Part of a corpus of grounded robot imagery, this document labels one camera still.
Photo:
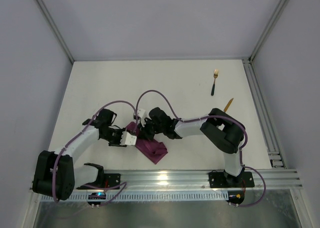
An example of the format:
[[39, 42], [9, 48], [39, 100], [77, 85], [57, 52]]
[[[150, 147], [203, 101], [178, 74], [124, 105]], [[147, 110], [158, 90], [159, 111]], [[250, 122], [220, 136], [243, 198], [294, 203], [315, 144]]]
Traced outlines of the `purple satin napkin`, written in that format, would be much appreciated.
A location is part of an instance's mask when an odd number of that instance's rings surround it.
[[139, 124], [135, 132], [137, 139], [134, 146], [156, 165], [168, 153], [167, 147], [163, 142], [159, 142], [154, 138], [152, 140], [142, 138], [143, 131], [144, 127]]

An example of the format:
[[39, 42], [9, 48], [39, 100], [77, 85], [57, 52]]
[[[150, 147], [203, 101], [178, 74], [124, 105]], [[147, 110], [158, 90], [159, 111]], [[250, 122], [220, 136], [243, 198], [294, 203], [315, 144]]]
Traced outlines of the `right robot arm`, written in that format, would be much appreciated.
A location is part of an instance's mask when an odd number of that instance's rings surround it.
[[171, 140], [204, 135], [223, 152], [223, 175], [228, 185], [235, 187], [242, 183], [245, 171], [242, 148], [248, 142], [248, 134], [242, 123], [224, 111], [214, 108], [205, 116], [185, 120], [171, 118], [156, 107], [149, 112], [149, 117], [144, 122], [145, 125], [138, 127], [138, 137], [144, 140], [150, 141], [157, 134], [163, 134]]

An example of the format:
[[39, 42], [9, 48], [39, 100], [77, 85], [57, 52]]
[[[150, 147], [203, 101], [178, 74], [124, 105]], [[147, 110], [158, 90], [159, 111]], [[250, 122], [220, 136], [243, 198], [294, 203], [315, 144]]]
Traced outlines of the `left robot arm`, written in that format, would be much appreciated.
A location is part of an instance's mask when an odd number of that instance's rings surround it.
[[56, 201], [65, 201], [74, 189], [107, 188], [109, 182], [103, 166], [90, 162], [79, 168], [74, 165], [99, 140], [107, 141], [109, 146], [126, 146], [128, 132], [126, 128], [113, 127], [116, 116], [113, 111], [103, 109], [93, 120], [85, 120], [79, 134], [64, 147], [42, 151], [37, 158], [32, 191]]

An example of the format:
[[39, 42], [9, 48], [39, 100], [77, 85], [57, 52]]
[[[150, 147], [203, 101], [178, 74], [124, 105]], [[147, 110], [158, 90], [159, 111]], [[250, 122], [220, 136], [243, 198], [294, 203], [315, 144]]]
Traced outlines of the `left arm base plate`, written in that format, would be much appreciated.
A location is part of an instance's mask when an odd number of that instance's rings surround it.
[[119, 190], [121, 175], [119, 173], [100, 173], [93, 182], [76, 187], [77, 190]]

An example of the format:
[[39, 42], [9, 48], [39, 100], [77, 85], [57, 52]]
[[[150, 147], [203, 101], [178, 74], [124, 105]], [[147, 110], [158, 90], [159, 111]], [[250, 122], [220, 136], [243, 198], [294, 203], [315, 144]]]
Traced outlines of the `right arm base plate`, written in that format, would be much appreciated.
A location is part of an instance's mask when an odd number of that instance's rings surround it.
[[249, 171], [242, 172], [239, 176], [232, 176], [224, 171], [212, 171], [208, 173], [210, 188], [253, 188], [255, 182]]

